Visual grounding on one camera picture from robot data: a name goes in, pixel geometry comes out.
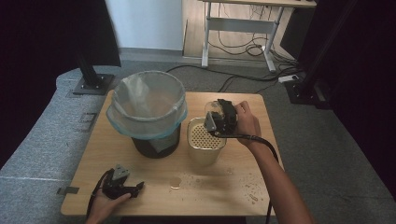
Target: trash can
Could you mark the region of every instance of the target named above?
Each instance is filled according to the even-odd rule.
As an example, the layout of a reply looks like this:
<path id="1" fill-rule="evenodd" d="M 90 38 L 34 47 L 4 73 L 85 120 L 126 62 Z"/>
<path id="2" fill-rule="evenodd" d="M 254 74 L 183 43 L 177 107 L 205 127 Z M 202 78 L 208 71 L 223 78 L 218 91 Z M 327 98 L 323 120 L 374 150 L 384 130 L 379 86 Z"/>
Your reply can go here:
<path id="1" fill-rule="evenodd" d="M 178 146 L 180 124 L 187 117 L 183 84 L 160 71 L 124 78 L 114 90 L 106 115 L 136 149 L 149 158 L 166 157 Z"/>

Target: perforated container lid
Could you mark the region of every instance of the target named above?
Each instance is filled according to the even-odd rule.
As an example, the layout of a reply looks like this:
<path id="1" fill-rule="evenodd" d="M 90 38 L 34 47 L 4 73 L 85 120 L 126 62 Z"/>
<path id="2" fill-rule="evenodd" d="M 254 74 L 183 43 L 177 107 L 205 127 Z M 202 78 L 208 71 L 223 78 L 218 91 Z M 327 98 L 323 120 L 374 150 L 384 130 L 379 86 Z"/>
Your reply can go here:
<path id="1" fill-rule="evenodd" d="M 226 144 L 225 138 L 212 136 L 204 127 L 205 118 L 192 119 L 188 129 L 188 140 L 191 147 L 199 149 L 221 149 Z"/>

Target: wire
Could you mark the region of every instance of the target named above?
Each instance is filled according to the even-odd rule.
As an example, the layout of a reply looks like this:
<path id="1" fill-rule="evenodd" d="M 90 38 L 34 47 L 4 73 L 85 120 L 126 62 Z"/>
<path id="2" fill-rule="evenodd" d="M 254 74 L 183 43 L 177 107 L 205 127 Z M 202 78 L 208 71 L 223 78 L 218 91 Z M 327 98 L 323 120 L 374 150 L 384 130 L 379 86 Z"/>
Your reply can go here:
<path id="1" fill-rule="evenodd" d="M 94 200 L 95 197 L 96 197 L 96 192 L 100 189 L 100 186 L 101 186 L 101 184 L 102 184 L 103 179 L 104 179 L 108 174 L 110 174 L 110 172 L 111 172 L 112 170 L 113 170 L 113 169 L 110 169 L 110 170 L 106 171 L 106 172 L 102 175 L 102 177 L 100 177 L 98 183 L 96 184 L 96 187 L 95 187 L 95 189 L 93 190 L 93 192 L 92 192 L 92 194 L 91 194 L 90 201 L 88 202 L 87 215 L 85 216 L 85 219 L 88 219 L 88 216 L 90 215 L 91 208 L 92 208 L 92 205 L 93 205 L 93 200 Z"/>
<path id="2" fill-rule="evenodd" d="M 225 6 L 224 6 L 224 4 L 222 4 L 222 3 L 219 3 L 218 16 L 220 17 L 221 5 L 223 6 L 224 14 L 225 14 L 227 17 L 229 17 L 229 15 L 225 12 Z M 251 12 L 251 15 L 250 15 L 250 18 L 251 18 L 251 19 L 253 18 L 254 13 L 257 13 L 257 12 L 254 11 L 254 10 L 252 9 L 252 12 Z M 212 46 L 213 48 L 215 48 L 215 49 L 220 49 L 220 50 L 222 50 L 222 51 L 224 51 L 224 52 L 226 52 L 226 53 L 228 53 L 228 54 L 230 54 L 230 55 L 241 55 L 241 54 L 247 53 L 247 54 L 250 55 L 250 56 L 257 57 L 257 56 L 260 56 L 260 55 L 263 54 L 263 52 L 262 52 L 262 45 L 258 45 L 258 44 L 256 44 L 254 41 L 255 41 L 255 40 L 258 40 L 258 39 L 264 39 L 264 40 L 266 40 L 266 39 L 265 39 L 264 37 L 254 37 L 254 35 L 255 35 L 255 34 L 253 34 L 252 39 L 251 39 L 250 41 L 248 41 L 246 44 L 242 44 L 242 45 L 238 45 L 238 46 L 229 46 L 229 45 L 225 45 L 225 44 L 222 42 L 221 37 L 220 37 L 220 31 L 218 31 L 218 38 L 219 38 L 219 42 L 220 42 L 220 44 L 222 45 L 222 47 L 216 46 L 216 45 L 210 43 L 210 41 L 208 41 L 208 44 L 209 44 L 210 46 Z M 235 53 L 235 52 L 230 52 L 230 51 L 227 50 L 227 49 L 237 49 L 237 48 L 242 48 L 242 47 L 245 47 L 245 50 L 244 50 L 244 51 L 241 51 L 241 52 L 236 52 L 236 53 Z M 258 50 L 259 50 L 259 53 L 253 53 L 253 52 L 251 52 L 253 49 L 258 49 Z"/>
<path id="3" fill-rule="evenodd" d="M 265 140 L 265 139 L 263 139 L 263 138 L 261 138 L 259 136 L 248 135 L 248 134 L 231 134 L 231 135 L 215 134 L 215 133 L 211 133 L 211 134 L 214 135 L 215 137 L 218 137 L 218 138 L 244 138 L 244 139 L 254 140 L 254 141 L 263 143 L 271 150 L 276 162 L 279 163 L 279 158 L 277 156 L 277 153 L 275 151 L 274 146 L 270 142 L 268 142 L 267 140 Z M 265 219 L 265 223 L 266 224 L 270 223 L 271 210 L 272 210 L 272 203 L 271 203 L 271 199 L 270 199 L 270 202 L 268 203 L 267 216 L 266 216 L 266 219 Z"/>
<path id="4" fill-rule="evenodd" d="M 274 81 L 274 83 L 272 83 L 271 85 L 269 85 L 269 86 L 267 86 L 267 87 L 265 87 L 265 88 L 263 88 L 263 89 L 260 89 L 260 90 L 254 92 L 254 93 L 259 93 L 260 91 L 265 91 L 265 90 L 267 90 L 268 88 L 275 86 L 275 84 L 277 83 L 277 80 L 278 80 L 280 77 L 289 76 L 289 75 L 292 75 L 292 74 L 295 74 L 295 73 L 298 73 L 298 72 L 301 72 L 301 71 L 302 71 L 302 70 L 300 70 L 300 69 L 298 69 L 298 68 L 292 66 L 292 67 L 288 67 L 288 68 L 285 68 L 285 69 L 281 70 L 281 71 L 280 71 L 279 73 L 277 73 L 277 74 L 270 74 L 270 75 L 267 75 L 267 76 L 265 76 L 265 77 L 251 77 L 251 76 L 242 76 L 242 75 L 233 74 L 233 73 L 227 73 L 227 72 L 221 72 L 221 71 L 211 70 L 211 69 L 203 68 L 203 67 L 196 66 L 196 65 L 183 64 L 183 65 L 179 65 L 179 66 L 176 66 L 176 67 L 173 67 L 173 68 L 168 69 L 168 70 L 166 71 L 166 73 L 170 73 L 171 71 L 174 71 L 174 70 L 176 70 L 176 69 L 178 69 L 178 68 L 182 68 L 182 67 L 192 67 L 192 68 L 197 68 L 197 69 L 201 69 L 201 70 L 206 70 L 206 71 L 208 71 L 208 72 L 219 73 L 219 74 L 223 74 L 223 75 L 230 76 L 230 77 L 228 77 L 228 78 L 224 81 L 223 85 L 220 87 L 220 89 L 218 90 L 218 92 L 225 92 L 225 91 L 227 91 L 227 89 L 231 86 L 231 84 L 232 84 L 237 78 L 244 78 L 244 79 L 253 80 L 253 81 L 260 81 L 260 82 Z"/>
<path id="5" fill-rule="evenodd" d="M 274 58 L 278 61 L 278 62 L 282 62 L 282 63 L 287 63 L 287 64 L 291 64 L 291 65 L 298 65 L 297 60 L 295 59 L 291 59 L 288 58 L 278 52 L 276 52 L 275 50 L 270 49 L 270 52 L 273 54 Z"/>

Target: gray fabric surface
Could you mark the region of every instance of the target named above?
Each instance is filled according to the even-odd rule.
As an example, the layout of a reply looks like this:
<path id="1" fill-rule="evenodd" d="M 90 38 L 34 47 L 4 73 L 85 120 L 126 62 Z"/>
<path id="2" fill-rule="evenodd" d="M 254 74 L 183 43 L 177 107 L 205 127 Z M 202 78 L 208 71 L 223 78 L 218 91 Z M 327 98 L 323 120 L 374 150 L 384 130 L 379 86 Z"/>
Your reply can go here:
<path id="1" fill-rule="evenodd" d="M 166 71 L 180 63 L 122 61 L 122 68 L 100 66 L 115 74 L 112 89 L 131 74 Z M 211 65 L 211 69 L 262 77 L 262 67 Z M 217 91 L 225 75 L 184 67 L 170 72 L 186 91 Z M 105 96 L 73 96 L 81 77 L 73 70 L 58 77 L 57 91 L 35 127 L 0 171 L 0 223 L 82 223 L 61 214 L 65 188 L 89 140 L 90 120 Z M 227 91 L 255 92 L 271 83 L 237 79 Z M 394 223 L 396 203 L 342 123 L 331 110 L 292 105 L 282 84 L 261 92 L 285 170 L 318 223 Z M 117 217 L 107 223 L 117 223 Z M 263 223 L 249 217 L 247 223 Z"/>

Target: trash bag rim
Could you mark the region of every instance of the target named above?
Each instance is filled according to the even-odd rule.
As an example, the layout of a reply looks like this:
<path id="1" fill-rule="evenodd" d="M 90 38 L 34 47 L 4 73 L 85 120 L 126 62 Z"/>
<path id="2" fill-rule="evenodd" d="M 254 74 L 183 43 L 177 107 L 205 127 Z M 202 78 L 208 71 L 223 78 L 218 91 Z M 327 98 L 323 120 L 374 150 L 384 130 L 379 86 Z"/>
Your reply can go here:
<path id="1" fill-rule="evenodd" d="M 121 80 L 121 82 L 123 82 L 124 79 L 127 79 L 127 78 L 129 78 L 131 76 L 142 76 L 142 75 L 144 75 L 146 73 L 151 73 L 151 74 L 157 73 L 157 74 L 165 75 L 167 77 L 171 77 L 173 80 L 175 80 L 179 84 L 179 86 L 182 89 L 183 94 L 182 94 L 181 98 L 175 103 L 175 105 L 166 114 L 164 114 L 164 115 L 162 115 L 160 117 L 155 117 L 155 118 L 142 118 L 142 117 L 130 116 L 128 114 L 125 114 L 125 113 L 119 111 L 117 109 L 117 107 L 114 106 L 113 104 L 110 104 L 110 106 L 113 107 L 114 109 L 116 109 L 120 114 L 122 114 L 127 119 L 138 120 L 138 121 L 141 121 L 141 122 L 151 122 L 151 121 L 155 121 L 155 120 L 159 120 L 159 119 L 165 119 L 166 117 L 169 117 L 178 108 L 180 108 L 184 103 L 186 103 L 185 102 L 186 101 L 186 90 L 185 90 L 185 88 L 183 86 L 183 83 L 180 80 L 178 80 L 176 77 L 174 77 L 174 76 L 172 76 L 172 75 L 170 75 L 168 73 L 162 72 L 162 71 L 150 70 L 150 71 L 144 71 L 144 72 L 135 73 L 135 74 L 132 74 L 132 75 L 130 75 L 128 77 L 123 78 Z M 114 89 L 113 95 L 111 96 L 111 102 L 114 101 L 114 97 L 115 97 L 115 95 L 117 95 L 117 89 L 118 89 L 119 86 L 120 86 L 120 84 L 116 87 L 116 89 Z"/>
<path id="2" fill-rule="evenodd" d="M 107 118 L 109 117 L 108 113 L 110 108 L 107 109 L 106 112 L 106 116 Z M 136 139 L 140 139 L 140 140 L 153 140 L 153 139 L 158 139 L 158 138 L 163 138 L 168 136 L 170 133 L 172 133 L 177 127 L 178 125 L 181 124 L 181 122 L 186 119 L 188 114 L 188 108 L 186 107 L 186 109 L 183 111 L 182 116 L 177 120 L 177 122 L 172 125 L 170 128 L 168 128 L 167 130 L 161 132 L 161 133 L 155 133 L 155 134 L 135 134 L 135 133 L 129 133 L 129 132 L 125 132 L 122 128 L 120 128 L 119 124 L 117 122 L 115 122 L 114 120 L 108 119 L 108 121 L 110 122 L 110 124 L 114 127 L 114 129 L 119 132 L 120 134 L 129 136 L 129 137 L 133 137 Z"/>

